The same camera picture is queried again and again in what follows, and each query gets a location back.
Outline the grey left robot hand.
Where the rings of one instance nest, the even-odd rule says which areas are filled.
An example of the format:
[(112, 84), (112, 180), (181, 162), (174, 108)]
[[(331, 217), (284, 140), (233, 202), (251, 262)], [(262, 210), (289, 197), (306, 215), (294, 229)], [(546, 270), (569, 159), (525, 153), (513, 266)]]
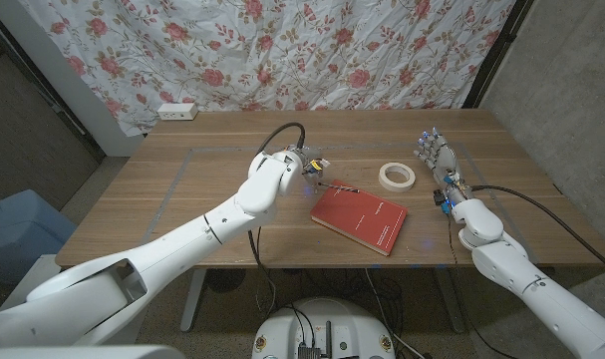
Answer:
[(322, 156), (318, 148), (308, 146), (297, 148), (295, 145), (290, 145), (286, 150), (293, 152), (301, 160), (302, 176), (313, 191), (317, 192), (324, 171), (331, 163)]

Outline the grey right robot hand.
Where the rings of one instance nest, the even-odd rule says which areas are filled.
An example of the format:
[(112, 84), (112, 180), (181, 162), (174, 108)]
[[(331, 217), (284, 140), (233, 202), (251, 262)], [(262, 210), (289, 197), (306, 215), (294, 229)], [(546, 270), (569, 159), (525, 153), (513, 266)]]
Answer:
[(423, 132), (418, 139), (418, 146), (414, 151), (415, 156), (432, 172), (450, 206), (472, 198), (471, 190), (465, 185), (454, 149), (436, 128), (430, 133)]

